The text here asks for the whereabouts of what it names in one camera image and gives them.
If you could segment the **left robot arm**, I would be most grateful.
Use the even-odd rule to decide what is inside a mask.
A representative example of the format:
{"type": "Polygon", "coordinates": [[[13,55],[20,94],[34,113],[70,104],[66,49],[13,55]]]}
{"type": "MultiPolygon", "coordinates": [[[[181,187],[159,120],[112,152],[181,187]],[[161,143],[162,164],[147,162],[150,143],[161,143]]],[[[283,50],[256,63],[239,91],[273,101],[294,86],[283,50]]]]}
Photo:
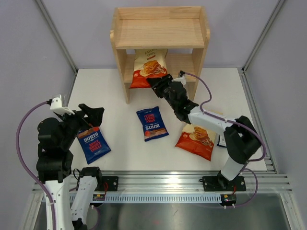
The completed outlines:
{"type": "Polygon", "coordinates": [[[104,179],[99,167],[83,168],[76,197],[71,203],[69,190],[73,154],[70,147],[81,130],[101,125],[104,108],[91,108],[82,103],[76,111],[64,107],[55,99],[49,105],[58,118],[46,118],[37,127],[36,164],[38,183],[50,200],[47,225],[55,230],[86,230],[93,193],[103,187],[104,179]]]}

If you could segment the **cassava chips bag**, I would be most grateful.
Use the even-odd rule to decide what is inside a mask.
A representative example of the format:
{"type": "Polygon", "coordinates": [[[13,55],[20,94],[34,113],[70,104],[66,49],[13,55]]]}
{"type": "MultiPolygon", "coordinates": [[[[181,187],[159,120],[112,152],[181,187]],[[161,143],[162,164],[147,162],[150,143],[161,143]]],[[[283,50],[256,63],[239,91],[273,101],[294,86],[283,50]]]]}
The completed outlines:
{"type": "Polygon", "coordinates": [[[147,78],[160,78],[168,74],[166,55],[168,49],[135,49],[131,89],[150,88],[147,78]]]}
{"type": "Polygon", "coordinates": [[[224,131],[222,121],[203,113],[199,107],[191,110],[188,119],[190,124],[183,127],[175,146],[210,161],[216,135],[224,131]]]}

